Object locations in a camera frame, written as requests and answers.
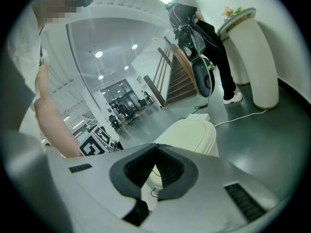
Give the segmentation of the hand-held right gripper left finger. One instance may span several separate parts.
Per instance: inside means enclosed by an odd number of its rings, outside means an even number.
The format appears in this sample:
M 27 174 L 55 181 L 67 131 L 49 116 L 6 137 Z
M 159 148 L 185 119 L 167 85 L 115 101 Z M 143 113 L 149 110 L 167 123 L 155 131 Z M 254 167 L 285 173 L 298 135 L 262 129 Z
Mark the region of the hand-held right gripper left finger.
M 135 207 L 136 199 L 123 196 L 109 177 L 113 164 L 143 148 L 96 156 L 63 159 L 59 152 L 46 152 L 54 184 L 65 204 L 69 233 L 153 233 L 153 228 L 135 226 L 123 218 Z

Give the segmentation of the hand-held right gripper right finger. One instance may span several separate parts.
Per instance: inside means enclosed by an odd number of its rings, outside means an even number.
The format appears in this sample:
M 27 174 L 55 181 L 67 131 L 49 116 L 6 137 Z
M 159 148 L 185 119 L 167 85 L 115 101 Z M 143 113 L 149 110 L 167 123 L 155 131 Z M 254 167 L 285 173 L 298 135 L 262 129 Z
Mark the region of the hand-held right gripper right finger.
M 285 202 L 225 159 L 165 146 L 191 160 L 196 183 L 182 197 L 158 202 L 141 224 L 149 233 L 260 233 Z

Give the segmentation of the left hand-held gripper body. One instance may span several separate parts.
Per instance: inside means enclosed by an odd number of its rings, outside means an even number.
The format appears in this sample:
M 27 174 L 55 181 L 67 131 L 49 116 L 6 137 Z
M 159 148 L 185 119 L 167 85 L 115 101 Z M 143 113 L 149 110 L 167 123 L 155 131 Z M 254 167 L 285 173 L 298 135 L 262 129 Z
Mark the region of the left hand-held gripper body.
M 120 141 L 114 140 L 103 126 L 92 129 L 79 145 L 83 156 L 93 156 L 123 150 Z

